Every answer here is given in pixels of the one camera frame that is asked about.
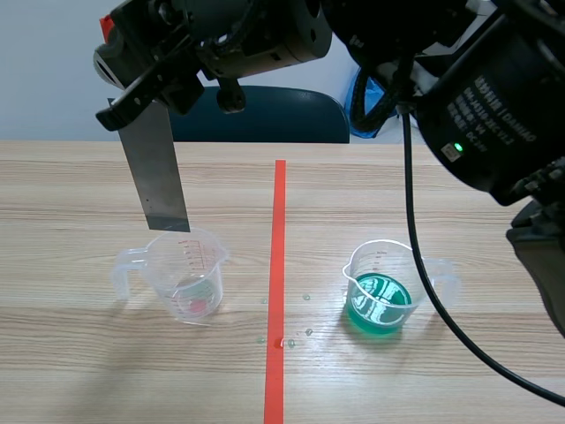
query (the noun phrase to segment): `measuring cup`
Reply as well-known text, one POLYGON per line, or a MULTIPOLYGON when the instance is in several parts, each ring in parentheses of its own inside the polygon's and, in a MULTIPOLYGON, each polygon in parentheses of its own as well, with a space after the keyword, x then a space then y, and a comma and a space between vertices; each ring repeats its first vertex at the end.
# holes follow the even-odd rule
MULTIPOLYGON (((441 284, 441 303, 452 306, 461 281, 450 261, 425 259, 430 281, 441 284)), ((343 267, 349 281, 346 310, 361 329, 388 333, 400 329, 426 299, 412 249, 394 240, 372 240, 359 246, 343 267)))
POLYGON ((209 232, 166 232, 140 249, 116 257, 110 279, 117 297, 128 299, 127 273, 137 270, 181 322, 195 322, 222 300, 220 265, 228 255, 209 232))

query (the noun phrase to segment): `black cable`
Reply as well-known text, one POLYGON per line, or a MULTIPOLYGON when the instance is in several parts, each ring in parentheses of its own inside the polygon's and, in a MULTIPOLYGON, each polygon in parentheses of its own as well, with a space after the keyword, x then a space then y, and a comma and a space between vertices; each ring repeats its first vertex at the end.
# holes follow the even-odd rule
POLYGON ((514 384, 517 384, 523 389, 530 391, 531 393, 540 396, 550 402, 557 405, 565 406, 565 397, 553 393, 543 387, 539 387, 533 382, 525 380, 520 375, 517 375, 495 361, 485 352, 483 352, 464 332, 456 322, 451 318, 448 311, 441 304, 438 299, 430 279, 426 273, 426 267, 422 261, 422 254, 420 252, 420 247, 418 245, 418 235, 416 233, 416 220, 414 218, 414 193, 412 185, 412 143, 411 143, 411 127, 410 127, 410 114, 403 112, 403 134, 404 134, 404 183, 406 185, 406 217, 408 220, 408 232, 410 234, 410 243, 412 246, 412 254, 414 255, 414 261, 416 262, 416 268, 422 280, 422 284, 426 289, 426 293, 430 300, 432 301, 435 310, 441 319, 448 325, 449 329, 457 336, 461 343, 465 345, 477 358, 482 360, 486 365, 488 365, 493 371, 509 379, 514 384))

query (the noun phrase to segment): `red tape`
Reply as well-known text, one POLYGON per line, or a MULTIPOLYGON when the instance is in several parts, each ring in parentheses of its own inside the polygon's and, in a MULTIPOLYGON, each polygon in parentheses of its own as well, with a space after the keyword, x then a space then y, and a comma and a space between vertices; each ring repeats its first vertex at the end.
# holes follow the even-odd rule
POLYGON ((284 238, 286 161, 275 162, 271 270, 268 283, 265 424, 284 423, 284 238))

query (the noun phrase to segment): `black chair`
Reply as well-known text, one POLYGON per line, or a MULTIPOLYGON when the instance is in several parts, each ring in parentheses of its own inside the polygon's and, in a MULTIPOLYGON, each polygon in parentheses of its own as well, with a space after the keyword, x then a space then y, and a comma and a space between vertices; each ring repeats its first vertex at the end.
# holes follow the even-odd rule
POLYGON ((207 87, 186 116, 170 112, 175 141, 349 143, 342 106, 328 95, 283 87, 244 86, 246 106, 226 115, 207 87))

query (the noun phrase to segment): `table surface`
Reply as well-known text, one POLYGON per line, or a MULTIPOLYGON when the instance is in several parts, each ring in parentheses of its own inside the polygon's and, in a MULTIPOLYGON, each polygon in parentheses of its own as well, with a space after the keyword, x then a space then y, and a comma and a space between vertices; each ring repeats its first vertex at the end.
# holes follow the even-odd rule
MULTIPOLYGON (((109 282, 149 231, 116 142, 0 142, 0 422, 262 423, 274 164, 287 161, 285 422, 563 423, 565 410, 476 360, 431 307, 364 337, 341 267, 407 241, 400 146, 177 145, 191 224, 230 250, 210 326, 174 321, 139 277, 109 282), (304 300, 308 294, 310 300, 304 300), (313 333, 307 336, 305 331, 313 333)), ((420 243, 453 261, 453 316, 497 360, 565 393, 565 341, 504 234, 500 208, 415 149, 420 243)))

